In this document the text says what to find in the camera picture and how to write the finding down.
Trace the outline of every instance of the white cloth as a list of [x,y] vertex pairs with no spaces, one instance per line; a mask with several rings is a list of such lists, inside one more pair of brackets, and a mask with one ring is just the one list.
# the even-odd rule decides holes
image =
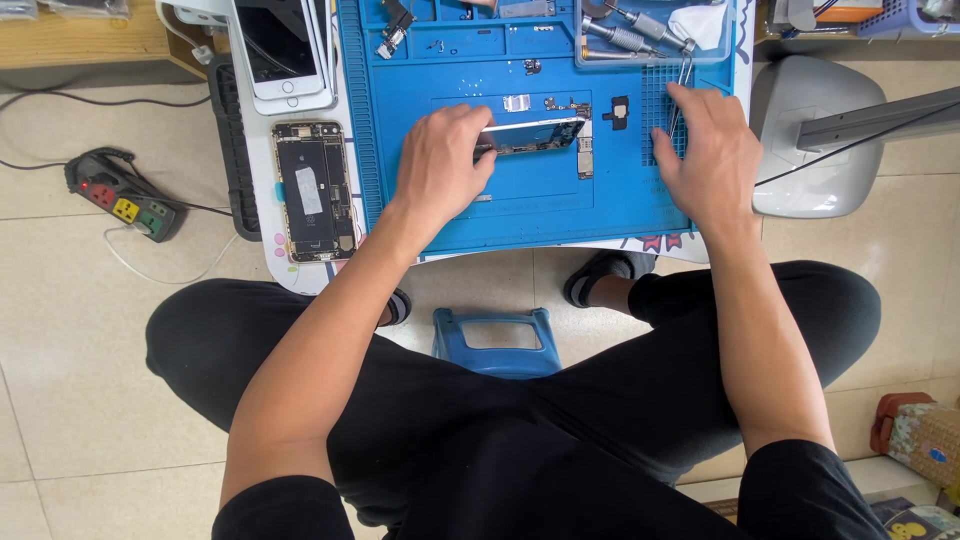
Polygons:
[[697,42],[697,47],[708,51],[720,46],[726,11],[727,2],[717,6],[680,8],[670,14],[667,26],[670,27],[670,32],[678,37],[682,39],[692,37]]

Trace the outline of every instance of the left hand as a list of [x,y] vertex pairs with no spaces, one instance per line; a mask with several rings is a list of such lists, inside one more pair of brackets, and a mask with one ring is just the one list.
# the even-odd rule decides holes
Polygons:
[[493,174],[494,150],[473,163],[477,137],[492,120],[490,108],[471,109],[466,103],[418,120],[403,140],[396,195],[388,207],[414,217],[429,228],[432,239],[483,191]]

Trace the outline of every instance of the black pants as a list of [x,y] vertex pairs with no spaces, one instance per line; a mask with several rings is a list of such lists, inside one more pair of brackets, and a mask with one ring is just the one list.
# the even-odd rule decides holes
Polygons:
[[[873,342],[879,297],[836,266],[773,268],[826,386]],[[188,286],[151,317],[147,366],[229,430],[253,374],[310,301],[268,282]],[[535,417],[667,483],[739,444],[720,376],[709,270],[644,276],[629,305],[653,331],[537,380],[477,375],[375,335],[327,442],[337,489],[365,524],[395,525],[423,449],[499,414]]]

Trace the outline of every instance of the blue silicone repair mat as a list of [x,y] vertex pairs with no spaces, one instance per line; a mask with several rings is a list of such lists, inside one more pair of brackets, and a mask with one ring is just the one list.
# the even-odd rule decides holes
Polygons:
[[[652,1],[662,6],[663,0]],[[492,18],[489,8],[475,6],[472,20],[461,18],[468,5],[454,0],[403,4],[417,21],[393,57],[383,60],[374,51],[383,42],[386,7],[379,0],[337,3],[368,227],[393,196],[403,138],[421,116],[468,103],[487,105],[498,124],[509,124],[572,116],[576,110],[548,103],[575,103],[591,107],[592,175],[578,172],[578,143],[499,157],[483,192],[490,200],[472,203],[423,254],[691,230],[689,218],[674,207],[660,181],[650,140],[652,128],[666,127],[672,102],[665,86],[677,80],[678,65],[578,69],[572,0],[556,0],[556,16],[536,18]],[[733,57],[698,65],[692,86],[731,93]],[[527,60],[540,63],[538,73],[527,75]],[[504,96],[519,94],[530,95],[531,108],[507,112]],[[626,129],[615,131],[602,116],[619,96],[629,99],[629,116]],[[682,152],[683,121],[674,142]]]

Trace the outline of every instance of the phone logic board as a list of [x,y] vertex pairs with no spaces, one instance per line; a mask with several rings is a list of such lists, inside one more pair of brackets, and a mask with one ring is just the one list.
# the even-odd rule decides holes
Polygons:
[[276,124],[273,136],[290,257],[350,258],[357,236],[343,128],[331,121]]

